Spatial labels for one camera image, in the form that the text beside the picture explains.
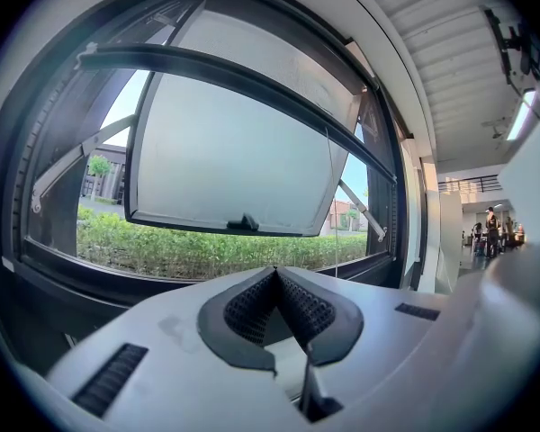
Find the green shrub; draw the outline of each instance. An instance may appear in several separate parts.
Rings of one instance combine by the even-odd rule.
[[[138,274],[207,280],[261,266],[314,270],[336,263],[336,237],[249,237],[140,226],[78,208],[77,254]],[[338,238],[338,262],[364,257],[366,235]]]
[[[115,205],[118,203],[117,200],[114,200],[113,198],[105,198],[105,197],[98,197],[96,196],[95,200],[99,203],[105,203],[107,205]]]
[[[78,205],[78,220],[90,221],[95,216],[92,208],[85,208],[82,205]]]

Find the balcony railing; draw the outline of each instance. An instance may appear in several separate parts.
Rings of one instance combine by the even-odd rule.
[[[438,190],[440,192],[460,192],[461,194],[476,194],[478,192],[501,191],[502,186],[498,182],[497,175],[489,175],[438,183]]]

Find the black vent grille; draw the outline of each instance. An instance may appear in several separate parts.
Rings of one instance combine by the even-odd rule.
[[[435,321],[440,315],[440,310],[427,309],[425,307],[412,306],[403,302],[396,308],[396,311],[412,315],[414,317],[420,317],[421,319]]]
[[[224,309],[226,324],[244,339],[262,346],[266,323],[275,306],[274,274],[233,298]]]
[[[148,352],[125,344],[74,397],[74,403],[101,418]]]
[[[304,290],[297,283],[281,276],[282,299],[280,312],[292,330],[298,344],[305,349],[336,317],[336,310],[329,302]]]
[[[393,257],[396,257],[396,234],[398,233],[398,197],[396,194],[396,185],[391,188],[391,238],[390,238],[390,253]]]

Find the window stay arm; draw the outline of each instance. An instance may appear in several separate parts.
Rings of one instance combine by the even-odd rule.
[[[378,234],[378,241],[382,242],[384,240],[384,237],[386,237],[386,232],[388,231],[388,228],[381,227],[375,217],[368,211],[366,206],[362,202],[360,202],[360,199],[356,197],[356,194],[352,192],[352,189],[350,189],[350,187],[348,187],[345,182],[342,181],[342,179],[340,179],[338,185],[346,193],[352,203],[358,207],[358,210],[368,219],[368,222]]]
[[[82,158],[87,158],[100,144],[133,125],[136,120],[136,115],[129,115],[128,117],[111,123],[72,148],[57,160],[56,163],[49,167],[34,183],[31,200],[32,211],[40,212],[42,208],[41,198],[71,167]]]

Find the ceiling light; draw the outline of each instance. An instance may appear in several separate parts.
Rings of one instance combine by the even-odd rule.
[[[510,133],[508,134],[506,140],[515,140],[518,137],[520,130],[522,130],[522,127],[524,126],[526,118],[528,118],[528,115],[530,114],[530,107],[532,107],[535,97],[535,90],[526,91],[524,93],[524,100],[520,105],[520,109],[518,110],[518,114],[514,120],[514,123],[512,124],[512,128],[510,128]]]

